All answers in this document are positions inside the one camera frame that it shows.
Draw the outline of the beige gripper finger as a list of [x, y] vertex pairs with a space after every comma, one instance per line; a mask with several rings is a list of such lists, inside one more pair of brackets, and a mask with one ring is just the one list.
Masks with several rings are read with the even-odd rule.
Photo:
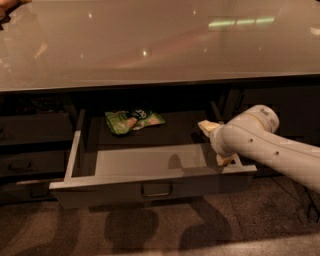
[[218, 166], [227, 166], [235, 159], [235, 157], [236, 157], [235, 154], [232, 154], [232, 155], [226, 156], [226, 157], [217, 155], [216, 156], [217, 165]]
[[200, 130], [208, 138], [212, 137], [213, 134], [221, 127], [219, 123], [203, 120], [198, 123]]

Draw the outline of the person hand at corner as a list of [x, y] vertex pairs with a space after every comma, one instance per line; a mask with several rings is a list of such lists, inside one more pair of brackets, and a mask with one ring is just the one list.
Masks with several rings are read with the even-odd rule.
[[30, 1], [31, 0], [0, 0], [0, 20], [3, 20], [6, 17], [6, 13], [9, 9]]

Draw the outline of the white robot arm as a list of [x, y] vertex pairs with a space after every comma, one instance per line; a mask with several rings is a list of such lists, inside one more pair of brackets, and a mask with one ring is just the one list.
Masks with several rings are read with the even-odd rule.
[[320, 192], [320, 148], [275, 135], [279, 118], [271, 108], [255, 105], [226, 124], [203, 120], [198, 126], [210, 139], [219, 165], [240, 154]]

